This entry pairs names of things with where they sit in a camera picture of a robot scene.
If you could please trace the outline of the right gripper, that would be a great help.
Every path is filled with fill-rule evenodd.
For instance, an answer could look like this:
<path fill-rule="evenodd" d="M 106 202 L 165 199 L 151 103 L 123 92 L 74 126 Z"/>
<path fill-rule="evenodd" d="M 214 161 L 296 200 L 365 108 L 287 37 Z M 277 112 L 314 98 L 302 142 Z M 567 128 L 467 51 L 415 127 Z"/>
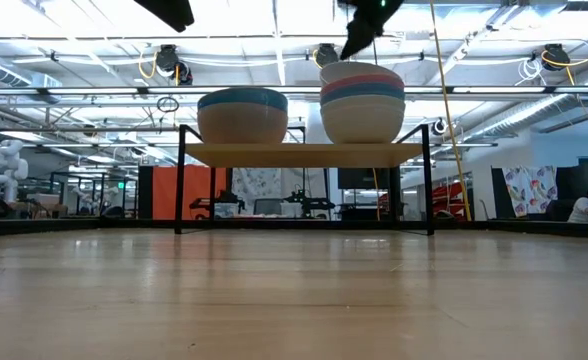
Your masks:
<path fill-rule="evenodd" d="M 346 5 L 354 8 L 354 14 L 347 25 L 347 40 L 340 59 L 347 60 L 370 46 L 403 3 L 404 0 L 347 0 Z"/>

